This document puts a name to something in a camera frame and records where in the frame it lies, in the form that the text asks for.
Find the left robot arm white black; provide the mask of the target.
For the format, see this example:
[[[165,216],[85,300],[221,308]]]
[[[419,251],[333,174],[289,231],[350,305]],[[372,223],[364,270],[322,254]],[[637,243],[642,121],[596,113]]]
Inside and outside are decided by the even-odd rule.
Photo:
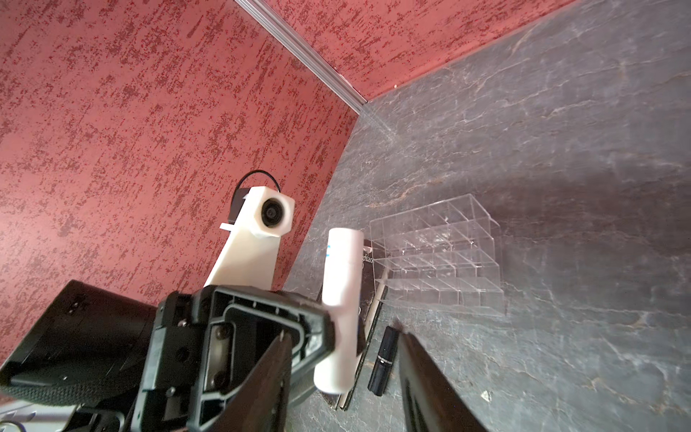
[[[1,428],[280,431],[334,346],[329,313],[298,294],[210,285],[152,306],[72,281],[2,365],[20,405]]]

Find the white lip balm tube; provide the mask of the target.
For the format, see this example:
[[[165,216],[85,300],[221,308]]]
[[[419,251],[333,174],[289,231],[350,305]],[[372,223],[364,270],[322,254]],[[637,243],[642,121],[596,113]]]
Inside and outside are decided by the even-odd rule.
[[[334,323],[335,347],[314,369],[315,386],[327,394],[344,394],[354,387],[362,271],[363,232],[330,230],[321,302]]]

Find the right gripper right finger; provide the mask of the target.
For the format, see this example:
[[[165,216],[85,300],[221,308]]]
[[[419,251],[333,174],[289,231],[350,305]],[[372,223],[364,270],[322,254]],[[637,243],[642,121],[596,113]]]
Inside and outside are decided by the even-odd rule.
[[[399,335],[398,360],[406,430],[487,431],[415,335]]]

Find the black lipstick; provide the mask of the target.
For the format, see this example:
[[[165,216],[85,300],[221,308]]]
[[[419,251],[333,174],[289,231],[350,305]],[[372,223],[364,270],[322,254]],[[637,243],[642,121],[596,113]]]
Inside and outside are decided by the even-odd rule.
[[[388,385],[393,362],[397,354],[400,334],[399,330],[392,326],[387,326],[383,333],[383,340],[375,358],[374,368],[367,386],[368,391],[377,397],[383,396]]]

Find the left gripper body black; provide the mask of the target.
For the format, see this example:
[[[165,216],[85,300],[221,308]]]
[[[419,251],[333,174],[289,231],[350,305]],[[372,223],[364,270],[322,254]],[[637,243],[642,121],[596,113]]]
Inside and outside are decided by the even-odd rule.
[[[298,294],[249,286],[171,293],[154,320],[131,430],[211,431],[282,331],[293,341],[288,411],[314,392],[314,368],[334,350],[329,313]]]

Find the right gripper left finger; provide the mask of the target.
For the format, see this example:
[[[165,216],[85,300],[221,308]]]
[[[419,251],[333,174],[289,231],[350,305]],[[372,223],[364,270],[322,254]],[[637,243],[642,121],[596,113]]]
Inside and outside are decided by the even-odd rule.
[[[259,359],[211,431],[283,431],[291,385],[293,341],[284,331]]]

